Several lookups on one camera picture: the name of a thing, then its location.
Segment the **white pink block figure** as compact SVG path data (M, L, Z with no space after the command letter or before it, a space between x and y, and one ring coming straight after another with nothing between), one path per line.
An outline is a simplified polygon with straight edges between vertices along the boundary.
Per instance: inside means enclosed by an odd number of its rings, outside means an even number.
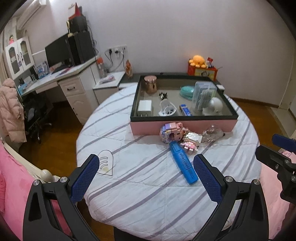
M180 146L189 154L195 153L198 150L199 144L202 142L203 136L195 132L188 132L184 135Z

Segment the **red folder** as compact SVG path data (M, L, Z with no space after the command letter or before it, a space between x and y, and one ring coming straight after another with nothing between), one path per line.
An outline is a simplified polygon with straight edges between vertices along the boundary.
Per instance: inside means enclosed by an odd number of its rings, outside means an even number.
M74 4L71 4L69 7L68 7L68 19L73 19L77 16L81 16L82 15L82 12L78 6L77 3L74 3Z

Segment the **black white TV cabinet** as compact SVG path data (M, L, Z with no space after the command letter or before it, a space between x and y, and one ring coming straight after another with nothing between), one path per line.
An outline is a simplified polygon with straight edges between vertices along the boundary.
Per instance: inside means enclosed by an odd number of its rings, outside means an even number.
M142 75L150 75L150 74L149 73L135 73L132 78L128 78L128 76L125 74L121 78L121 81L119 82L119 85L118 85L119 90L127 88L127 87L131 87L131 86L137 84ZM218 80L216 80L214 83L216 86L218 86L219 90L221 90L222 92L225 91L225 87Z

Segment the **white astronaut figurine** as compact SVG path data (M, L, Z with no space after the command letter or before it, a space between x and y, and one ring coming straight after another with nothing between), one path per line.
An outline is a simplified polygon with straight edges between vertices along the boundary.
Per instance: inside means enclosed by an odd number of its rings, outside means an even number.
M203 108L202 114L204 116L216 116L222 115L223 110L223 102L217 98L213 97L210 99L206 108Z

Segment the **striped white tablecloth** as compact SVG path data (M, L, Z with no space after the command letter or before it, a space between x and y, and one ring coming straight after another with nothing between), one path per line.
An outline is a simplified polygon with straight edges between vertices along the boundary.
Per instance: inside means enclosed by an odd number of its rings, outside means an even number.
M90 154L111 156L85 193L91 217L146 240L190 240L216 207L201 182L188 184L158 135L134 136L135 86L105 100L76 141L77 164Z

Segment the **white air conditioner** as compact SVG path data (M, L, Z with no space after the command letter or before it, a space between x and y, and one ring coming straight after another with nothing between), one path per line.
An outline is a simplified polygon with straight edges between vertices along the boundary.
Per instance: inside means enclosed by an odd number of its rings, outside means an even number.
M16 29L21 30L28 23L28 21L33 17L37 11L43 9L47 6L47 0L34 0L30 5L24 10L21 16L18 18L16 22Z

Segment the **white glass door cabinet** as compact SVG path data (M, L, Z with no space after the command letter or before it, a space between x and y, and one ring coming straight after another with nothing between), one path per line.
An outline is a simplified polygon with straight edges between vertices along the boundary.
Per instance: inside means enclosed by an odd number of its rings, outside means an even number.
M8 77L12 80L18 78L35 64L28 37L20 38L5 47L3 56Z

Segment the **white wall socket strip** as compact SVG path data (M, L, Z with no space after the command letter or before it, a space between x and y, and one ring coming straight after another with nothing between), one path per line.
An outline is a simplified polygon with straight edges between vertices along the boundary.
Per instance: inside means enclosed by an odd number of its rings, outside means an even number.
M107 49L107 52L111 52L111 54L126 54L127 53L127 45L124 44L124 45L117 45L117 46L114 46L114 47L109 47Z

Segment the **orange octopus plush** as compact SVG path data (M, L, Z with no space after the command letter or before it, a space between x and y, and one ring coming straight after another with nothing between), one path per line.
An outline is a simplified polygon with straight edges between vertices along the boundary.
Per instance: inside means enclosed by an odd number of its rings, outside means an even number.
M207 67L206 61L200 55L193 56L193 58L189 60L189 65L196 67L196 68L206 68Z

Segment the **black office chair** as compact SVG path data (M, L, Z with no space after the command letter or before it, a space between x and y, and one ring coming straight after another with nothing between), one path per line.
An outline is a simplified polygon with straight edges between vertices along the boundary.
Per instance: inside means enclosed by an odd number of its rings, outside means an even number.
M29 93L23 98L23 109L25 114L25 134L28 140L41 143L41 133L52 123L49 113L53 104L45 94Z

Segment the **red cartoon storage crate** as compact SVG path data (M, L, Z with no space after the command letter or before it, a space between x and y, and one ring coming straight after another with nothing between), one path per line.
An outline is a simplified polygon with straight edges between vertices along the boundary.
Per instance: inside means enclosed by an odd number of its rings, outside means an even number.
M187 73L190 76L208 77L212 81L216 81L218 69L213 68L197 68L188 64Z

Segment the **orange lid water bottle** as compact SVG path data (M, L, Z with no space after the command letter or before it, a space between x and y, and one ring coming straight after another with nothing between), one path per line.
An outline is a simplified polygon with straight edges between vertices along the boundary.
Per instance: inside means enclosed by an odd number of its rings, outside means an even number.
M103 61L102 57L98 57L96 60L96 64L98 67L98 71L99 71L99 77L102 78L106 78L107 76L107 70Z

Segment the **rose gold metal canister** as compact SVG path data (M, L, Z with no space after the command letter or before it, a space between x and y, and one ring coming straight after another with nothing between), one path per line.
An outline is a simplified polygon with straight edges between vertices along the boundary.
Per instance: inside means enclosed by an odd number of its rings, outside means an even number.
M147 75L144 77L145 92L153 94L157 92L157 77L155 75Z

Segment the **pink quilt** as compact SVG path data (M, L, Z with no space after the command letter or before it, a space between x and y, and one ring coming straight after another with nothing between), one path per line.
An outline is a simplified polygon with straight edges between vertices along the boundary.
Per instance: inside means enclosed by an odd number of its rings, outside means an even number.
M20 240L23 240L25 207L35 179L1 144L1 217Z

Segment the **black computer monitor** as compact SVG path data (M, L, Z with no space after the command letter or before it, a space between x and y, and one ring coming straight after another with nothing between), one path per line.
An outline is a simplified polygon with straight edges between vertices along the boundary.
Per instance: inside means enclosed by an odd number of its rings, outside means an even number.
M47 63L50 68L54 67L56 64L61 63L61 65L55 68L52 73L56 73L72 66L71 56L68 49L68 34L61 36L46 46L45 52Z

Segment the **pink down jacket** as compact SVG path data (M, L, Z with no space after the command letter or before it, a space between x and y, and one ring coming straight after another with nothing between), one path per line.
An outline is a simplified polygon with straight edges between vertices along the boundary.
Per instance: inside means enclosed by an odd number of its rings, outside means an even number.
M9 136L14 143L27 141L23 106L11 78L6 79L1 86L1 129L4 137Z

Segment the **black speaker box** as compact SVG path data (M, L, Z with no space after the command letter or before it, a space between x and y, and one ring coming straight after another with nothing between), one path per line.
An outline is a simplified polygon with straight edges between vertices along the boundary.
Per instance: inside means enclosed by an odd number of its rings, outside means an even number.
M88 30L86 17L83 15L70 19L67 24L71 33L84 32Z

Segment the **black hair clip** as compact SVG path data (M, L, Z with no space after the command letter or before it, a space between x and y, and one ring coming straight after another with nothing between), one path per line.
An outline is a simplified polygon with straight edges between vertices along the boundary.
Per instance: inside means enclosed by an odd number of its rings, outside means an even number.
M159 97L160 97L161 100L164 100L164 99L167 99L168 98L168 95L167 95L167 93L161 92L159 94Z

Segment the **orange snack bag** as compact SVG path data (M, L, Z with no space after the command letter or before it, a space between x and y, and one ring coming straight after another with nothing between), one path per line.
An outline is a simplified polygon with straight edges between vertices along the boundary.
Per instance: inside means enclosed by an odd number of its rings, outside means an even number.
M128 77L128 79L132 79L133 73L132 73L132 66L129 60L126 61L125 63L125 73Z

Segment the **clear plastic storage box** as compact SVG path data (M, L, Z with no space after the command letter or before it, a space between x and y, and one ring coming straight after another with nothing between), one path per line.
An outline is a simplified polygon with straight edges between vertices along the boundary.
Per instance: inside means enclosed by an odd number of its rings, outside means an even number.
M192 97L192 110L195 113L201 113L208 107L210 100L215 97L217 87L210 81L197 81L194 86Z

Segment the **blue highlighter marker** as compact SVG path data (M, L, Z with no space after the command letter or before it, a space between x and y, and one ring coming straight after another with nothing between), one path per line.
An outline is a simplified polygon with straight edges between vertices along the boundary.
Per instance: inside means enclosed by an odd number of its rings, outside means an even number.
M198 181L198 176L185 151L176 141L170 142L170 150L186 181L190 185L196 183Z

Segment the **black and pink tray box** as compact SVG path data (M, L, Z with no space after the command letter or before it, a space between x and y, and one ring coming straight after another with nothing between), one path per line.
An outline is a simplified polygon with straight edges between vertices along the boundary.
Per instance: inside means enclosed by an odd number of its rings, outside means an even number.
M237 119L237 111L208 77L141 75L130 127L134 135L158 135L167 123L182 123L196 133L212 125L231 132Z

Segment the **teal item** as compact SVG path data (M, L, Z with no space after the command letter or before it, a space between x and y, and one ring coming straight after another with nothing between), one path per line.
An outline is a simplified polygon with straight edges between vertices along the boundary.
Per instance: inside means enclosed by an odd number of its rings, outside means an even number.
M180 88L180 96L187 100L192 100L193 94L194 94L193 86L183 86Z

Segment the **white desk with drawers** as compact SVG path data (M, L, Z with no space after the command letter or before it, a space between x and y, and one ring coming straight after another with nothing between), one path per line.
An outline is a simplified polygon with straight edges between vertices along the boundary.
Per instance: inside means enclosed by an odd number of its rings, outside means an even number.
M60 87L74 114L82 125L99 106L93 88L98 77L97 60L94 57L87 62L68 69L49 74L28 87L21 97L31 92L41 93Z

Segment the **white wall charger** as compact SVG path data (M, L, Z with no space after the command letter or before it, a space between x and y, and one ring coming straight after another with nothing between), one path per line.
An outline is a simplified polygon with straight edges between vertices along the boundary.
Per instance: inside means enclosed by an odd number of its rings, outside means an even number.
M140 100L137 108L137 116L147 117L152 115L152 100Z

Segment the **black computer tower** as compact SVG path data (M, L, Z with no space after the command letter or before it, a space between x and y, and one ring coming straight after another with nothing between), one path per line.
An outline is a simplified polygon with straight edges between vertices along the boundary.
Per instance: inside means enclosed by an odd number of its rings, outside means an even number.
M78 32L68 37L68 47L71 62L74 66L83 64L95 57L95 51L88 31Z

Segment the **pink building block figure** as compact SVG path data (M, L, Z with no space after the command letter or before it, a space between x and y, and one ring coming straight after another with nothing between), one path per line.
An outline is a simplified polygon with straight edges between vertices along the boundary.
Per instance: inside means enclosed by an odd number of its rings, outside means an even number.
M159 136L161 141L169 144L172 141L180 141L189 129L184 127L182 123L166 123L160 128Z

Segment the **white side cabinet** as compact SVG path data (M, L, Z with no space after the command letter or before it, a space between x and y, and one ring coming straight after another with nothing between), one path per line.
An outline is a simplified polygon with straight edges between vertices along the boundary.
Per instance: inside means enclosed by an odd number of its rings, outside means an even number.
M99 105L108 97L119 91L119 84L124 75L125 72L120 71L108 73L103 79L96 79L96 85L93 87L93 90Z

